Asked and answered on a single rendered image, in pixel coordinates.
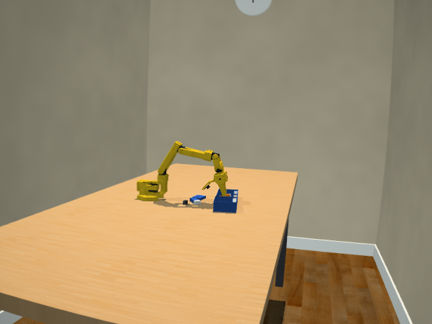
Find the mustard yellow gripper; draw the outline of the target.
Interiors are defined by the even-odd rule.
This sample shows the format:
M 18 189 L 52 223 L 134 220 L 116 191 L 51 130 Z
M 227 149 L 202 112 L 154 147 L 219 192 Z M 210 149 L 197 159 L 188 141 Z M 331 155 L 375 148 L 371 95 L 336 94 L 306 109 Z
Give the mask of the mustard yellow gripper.
M 210 184 L 211 182 L 215 182 L 215 183 L 217 183 L 217 185 L 219 186 L 222 195 L 223 195 L 223 196 L 226 196 L 227 192 L 226 192 L 226 186 L 225 186 L 225 183 L 227 182 L 227 179 L 228 179 L 227 172 L 225 171 L 225 172 L 215 173 L 213 179 L 214 179 L 214 180 L 210 180 L 210 181 L 209 181 L 209 182 L 208 182 L 208 183 L 207 183 L 207 184 L 202 188 L 202 190 L 205 189 L 205 188 L 209 189 L 209 188 L 210 188 L 209 184 Z M 207 186 L 207 185 L 208 185 L 208 186 Z M 206 187 L 206 186 L 207 186 L 207 187 Z

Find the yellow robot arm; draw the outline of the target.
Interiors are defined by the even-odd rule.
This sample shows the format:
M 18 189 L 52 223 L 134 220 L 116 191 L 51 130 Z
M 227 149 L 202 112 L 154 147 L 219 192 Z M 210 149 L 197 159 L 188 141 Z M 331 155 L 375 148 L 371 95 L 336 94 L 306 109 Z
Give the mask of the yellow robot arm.
M 178 152 L 181 155 L 196 157 L 205 161 L 213 160 L 215 172 L 224 172 L 223 162 L 221 161 L 220 155 L 218 153 L 214 153 L 210 150 L 206 150 L 204 152 L 192 148 L 183 147 L 182 143 L 177 141 L 174 142 L 171 150 L 168 152 L 166 158 L 158 169 L 159 175 L 157 175 L 157 180 L 140 180 L 138 182 L 138 200 L 158 201 L 159 198 L 164 198 L 164 194 L 167 192 L 167 181 L 169 180 L 169 174 L 167 173 L 167 170 Z M 160 192 L 158 192 L 159 185 L 161 185 Z

